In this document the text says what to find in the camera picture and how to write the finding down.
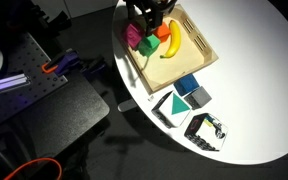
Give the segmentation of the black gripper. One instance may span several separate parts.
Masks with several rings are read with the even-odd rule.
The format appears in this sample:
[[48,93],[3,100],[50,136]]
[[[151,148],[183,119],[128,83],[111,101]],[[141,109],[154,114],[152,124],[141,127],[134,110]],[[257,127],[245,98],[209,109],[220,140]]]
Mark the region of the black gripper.
[[[147,10],[169,14],[177,0],[123,0],[126,3],[128,10],[128,19],[135,18],[135,7],[142,13]],[[145,16],[146,35],[150,36],[152,32],[161,25],[161,16],[157,12],[149,12]]]

